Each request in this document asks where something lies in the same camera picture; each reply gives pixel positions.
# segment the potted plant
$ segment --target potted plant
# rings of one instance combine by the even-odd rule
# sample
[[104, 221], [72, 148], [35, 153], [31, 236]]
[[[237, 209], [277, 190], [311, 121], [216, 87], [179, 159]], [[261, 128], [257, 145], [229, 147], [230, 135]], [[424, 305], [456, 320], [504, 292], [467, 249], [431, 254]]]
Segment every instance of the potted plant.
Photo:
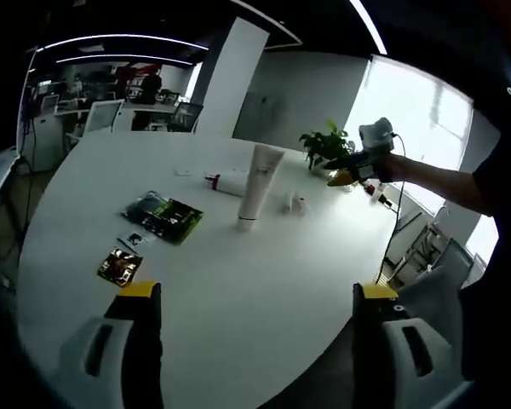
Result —
[[336, 123], [331, 119], [328, 119], [326, 123], [330, 128], [328, 135], [313, 131], [299, 138], [299, 141], [303, 142], [303, 147], [307, 150], [309, 170], [317, 171], [317, 173], [325, 163], [351, 155], [355, 150], [354, 142], [346, 140], [348, 133], [345, 130], [339, 130]]

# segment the cable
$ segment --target cable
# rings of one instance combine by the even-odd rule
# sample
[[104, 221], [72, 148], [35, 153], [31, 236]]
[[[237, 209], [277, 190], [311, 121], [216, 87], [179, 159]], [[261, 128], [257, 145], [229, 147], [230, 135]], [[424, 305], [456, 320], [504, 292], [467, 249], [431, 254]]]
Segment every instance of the cable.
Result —
[[[405, 153], [405, 144], [403, 143], [403, 138], [399, 136], [398, 134], [393, 134], [394, 136], [397, 136], [399, 140], [401, 141], [401, 146], [403, 147], [403, 157], [407, 158], [407, 155]], [[393, 231], [390, 235], [390, 240], [388, 241], [388, 245], [386, 246], [386, 250], [384, 251], [384, 257], [382, 258], [381, 262], [381, 268], [378, 271], [378, 275], [376, 276], [375, 284], [378, 284], [378, 281], [382, 277], [382, 268], [384, 267], [384, 259], [386, 258], [386, 254], [388, 253], [388, 250], [390, 250], [390, 245], [392, 244], [393, 239], [393, 232], [395, 232], [396, 228], [398, 228], [399, 224], [399, 210], [401, 209], [401, 199], [403, 198], [403, 189], [405, 187], [405, 181], [401, 183], [401, 191], [399, 192], [399, 200], [398, 200], [398, 211], [395, 214], [395, 224], [393, 225]]]

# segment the lotion tube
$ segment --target lotion tube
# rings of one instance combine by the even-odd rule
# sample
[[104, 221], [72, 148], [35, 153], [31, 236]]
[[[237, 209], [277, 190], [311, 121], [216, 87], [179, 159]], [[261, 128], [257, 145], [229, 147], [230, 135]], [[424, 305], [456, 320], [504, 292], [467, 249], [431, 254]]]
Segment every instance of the lotion tube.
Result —
[[283, 151], [265, 145], [255, 145], [246, 192], [240, 209], [238, 209], [237, 227], [239, 230], [248, 232], [254, 226], [261, 205], [267, 196], [271, 180], [283, 156]]

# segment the window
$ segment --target window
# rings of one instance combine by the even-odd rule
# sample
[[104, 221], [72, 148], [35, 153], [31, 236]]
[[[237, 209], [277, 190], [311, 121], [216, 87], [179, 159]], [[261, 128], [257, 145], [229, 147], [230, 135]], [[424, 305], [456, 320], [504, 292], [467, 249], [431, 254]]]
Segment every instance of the window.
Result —
[[[412, 66], [374, 56], [365, 73], [345, 131], [361, 148], [358, 128], [381, 117], [405, 143], [405, 154], [426, 164], [457, 170], [468, 141], [472, 101], [450, 85]], [[394, 140], [396, 154], [403, 154]], [[444, 199], [422, 187], [405, 192], [435, 215]]]
[[201, 72], [202, 65], [203, 63], [199, 62], [196, 66], [193, 67], [191, 71], [191, 77], [187, 83], [186, 94], [184, 95], [188, 101], [191, 100], [193, 91], [195, 90], [195, 84], [197, 83], [198, 74]]
[[491, 259], [494, 247], [496, 247], [498, 233], [494, 219], [488, 216], [481, 216], [475, 230], [469, 236], [466, 249], [472, 254], [479, 254], [486, 264]]

